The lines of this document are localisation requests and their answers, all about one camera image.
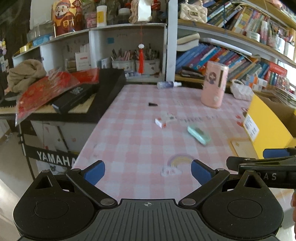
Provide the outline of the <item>mint green case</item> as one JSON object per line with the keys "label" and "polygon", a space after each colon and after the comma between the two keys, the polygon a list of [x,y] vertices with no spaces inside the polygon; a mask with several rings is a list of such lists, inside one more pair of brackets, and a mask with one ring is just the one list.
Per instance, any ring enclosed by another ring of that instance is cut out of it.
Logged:
{"label": "mint green case", "polygon": [[204,146],[211,142],[211,137],[197,126],[188,126],[187,131],[192,137],[194,137],[200,144]]}

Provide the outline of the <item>white red staples box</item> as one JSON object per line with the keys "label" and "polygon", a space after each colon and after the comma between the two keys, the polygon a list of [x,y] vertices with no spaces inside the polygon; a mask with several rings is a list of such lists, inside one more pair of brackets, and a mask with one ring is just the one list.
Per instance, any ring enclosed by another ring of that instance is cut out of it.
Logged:
{"label": "white red staples box", "polygon": [[167,113],[155,119],[155,124],[160,128],[166,128],[168,123],[176,121],[177,118],[171,114]]}

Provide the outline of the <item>yellow cardboard box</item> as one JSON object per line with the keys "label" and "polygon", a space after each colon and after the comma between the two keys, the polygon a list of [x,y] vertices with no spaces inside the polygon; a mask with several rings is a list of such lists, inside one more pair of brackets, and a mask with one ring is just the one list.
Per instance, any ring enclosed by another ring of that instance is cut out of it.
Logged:
{"label": "yellow cardboard box", "polygon": [[295,147],[295,109],[254,95],[243,127],[259,158],[266,149]]}

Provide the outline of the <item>pink cylindrical dispenser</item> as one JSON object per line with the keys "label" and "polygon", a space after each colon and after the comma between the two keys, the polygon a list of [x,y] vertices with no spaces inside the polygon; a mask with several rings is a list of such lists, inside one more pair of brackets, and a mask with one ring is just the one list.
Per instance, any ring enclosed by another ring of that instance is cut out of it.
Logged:
{"label": "pink cylindrical dispenser", "polygon": [[201,102],[210,108],[220,108],[228,80],[229,67],[219,62],[208,61]]}

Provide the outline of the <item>black long box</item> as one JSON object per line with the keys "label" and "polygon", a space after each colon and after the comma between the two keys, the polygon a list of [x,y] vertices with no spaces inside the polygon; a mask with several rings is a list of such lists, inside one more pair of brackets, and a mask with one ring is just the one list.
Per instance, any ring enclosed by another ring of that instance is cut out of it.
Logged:
{"label": "black long box", "polygon": [[55,112],[59,114],[66,114],[71,109],[85,102],[97,90],[97,84],[81,84],[78,87],[68,90],[55,99],[52,103],[52,107]]}

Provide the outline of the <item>small black wedge piece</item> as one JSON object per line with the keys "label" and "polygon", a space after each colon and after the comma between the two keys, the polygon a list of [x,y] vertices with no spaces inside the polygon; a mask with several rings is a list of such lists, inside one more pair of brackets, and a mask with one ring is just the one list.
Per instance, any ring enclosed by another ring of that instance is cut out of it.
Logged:
{"label": "small black wedge piece", "polygon": [[148,106],[158,106],[156,103],[149,102]]}

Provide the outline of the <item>red patterned bag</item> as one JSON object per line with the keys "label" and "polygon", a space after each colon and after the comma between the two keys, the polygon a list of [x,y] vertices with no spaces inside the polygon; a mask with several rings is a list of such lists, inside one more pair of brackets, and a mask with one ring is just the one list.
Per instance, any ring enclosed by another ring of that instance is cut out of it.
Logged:
{"label": "red patterned bag", "polygon": [[98,82],[98,68],[69,73],[59,68],[33,83],[16,101],[16,121],[19,125],[34,111],[52,99],[81,84],[95,84]]}

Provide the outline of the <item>blue white spray bottle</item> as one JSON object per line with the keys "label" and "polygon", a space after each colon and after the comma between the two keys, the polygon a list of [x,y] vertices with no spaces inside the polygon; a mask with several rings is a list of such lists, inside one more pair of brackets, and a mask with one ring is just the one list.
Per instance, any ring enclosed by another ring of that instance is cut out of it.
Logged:
{"label": "blue white spray bottle", "polygon": [[182,83],[175,82],[175,81],[161,81],[157,83],[158,89],[168,89],[168,88],[174,88],[174,87],[181,87]]}

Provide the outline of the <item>white bookshelf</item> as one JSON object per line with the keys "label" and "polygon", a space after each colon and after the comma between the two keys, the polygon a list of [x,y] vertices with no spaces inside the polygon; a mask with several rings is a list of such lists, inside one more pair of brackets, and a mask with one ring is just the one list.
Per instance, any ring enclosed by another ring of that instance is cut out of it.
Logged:
{"label": "white bookshelf", "polygon": [[152,77],[131,77],[128,82],[156,83],[175,80],[177,38],[198,32],[201,38],[228,43],[247,51],[254,58],[261,57],[271,62],[282,62],[295,67],[295,62],[275,49],[261,44],[226,29],[213,25],[194,23],[178,19],[177,1],[169,1],[168,21],[162,23],[116,24],[99,26],[77,32],[70,32],[29,49],[13,57],[13,65],[22,61],[38,58],[46,71],[61,67],[66,60],[73,57],[83,44],[89,44],[90,63],[93,68],[97,62],[111,55],[112,50],[136,50],[139,43],[152,46],[160,52],[161,71]]}

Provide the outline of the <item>row of leaning books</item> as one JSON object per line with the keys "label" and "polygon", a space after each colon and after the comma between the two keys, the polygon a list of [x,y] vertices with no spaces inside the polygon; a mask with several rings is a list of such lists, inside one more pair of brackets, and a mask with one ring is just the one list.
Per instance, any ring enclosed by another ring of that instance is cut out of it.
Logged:
{"label": "row of leaning books", "polygon": [[176,74],[204,79],[210,61],[228,66],[228,81],[245,80],[247,75],[263,78],[270,68],[267,60],[252,60],[238,51],[201,43],[189,50],[177,51]]}

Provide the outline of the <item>beige folded cloth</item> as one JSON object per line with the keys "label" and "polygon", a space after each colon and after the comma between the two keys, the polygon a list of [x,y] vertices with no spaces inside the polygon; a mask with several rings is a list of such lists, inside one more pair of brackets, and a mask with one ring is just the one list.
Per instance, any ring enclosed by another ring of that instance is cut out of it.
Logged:
{"label": "beige folded cloth", "polygon": [[45,77],[46,74],[47,72],[40,61],[35,59],[22,61],[9,70],[8,89],[14,93],[24,92],[31,84]]}

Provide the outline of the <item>white pen holder cup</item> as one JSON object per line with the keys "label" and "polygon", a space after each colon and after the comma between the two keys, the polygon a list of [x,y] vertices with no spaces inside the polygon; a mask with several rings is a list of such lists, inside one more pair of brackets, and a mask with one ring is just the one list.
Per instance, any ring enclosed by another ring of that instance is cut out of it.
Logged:
{"label": "white pen holder cup", "polygon": [[156,75],[160,73],[160,59],[144,61],[144,75]]}

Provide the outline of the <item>red hanging tassel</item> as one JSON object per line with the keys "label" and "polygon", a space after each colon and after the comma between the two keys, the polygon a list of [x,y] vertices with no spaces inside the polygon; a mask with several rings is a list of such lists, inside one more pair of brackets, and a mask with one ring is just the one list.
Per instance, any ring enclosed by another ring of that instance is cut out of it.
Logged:
{"label": "red hanging tassel", "polygon": [[143,44],[143,33],[142,33],[142,25],[140,25],[140,44],[139,48],[139,68],[138,72],[140,74],[144,73],[144,44]]}

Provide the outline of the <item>cream quilted handbag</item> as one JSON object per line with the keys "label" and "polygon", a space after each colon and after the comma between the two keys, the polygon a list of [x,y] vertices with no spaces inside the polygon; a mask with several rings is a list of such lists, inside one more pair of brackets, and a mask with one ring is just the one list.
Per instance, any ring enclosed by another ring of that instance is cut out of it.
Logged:
{"label": "cream quilted handbag", "polygon": [[197,1],[194,4],[189,4],[188,1],[182,3],[179,11],[181,20],[207,23],[208,9],[203,6],[202,1]]}

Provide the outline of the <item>fortune god figure box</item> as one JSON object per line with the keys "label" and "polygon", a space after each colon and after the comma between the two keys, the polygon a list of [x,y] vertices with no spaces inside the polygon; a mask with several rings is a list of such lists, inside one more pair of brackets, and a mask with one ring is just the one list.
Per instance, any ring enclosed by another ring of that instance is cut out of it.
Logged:
{"label": "fortune god figure box", "polygon": [[55,37],[83,30],[82,1],[55,1],[52,4],[52,21]]}

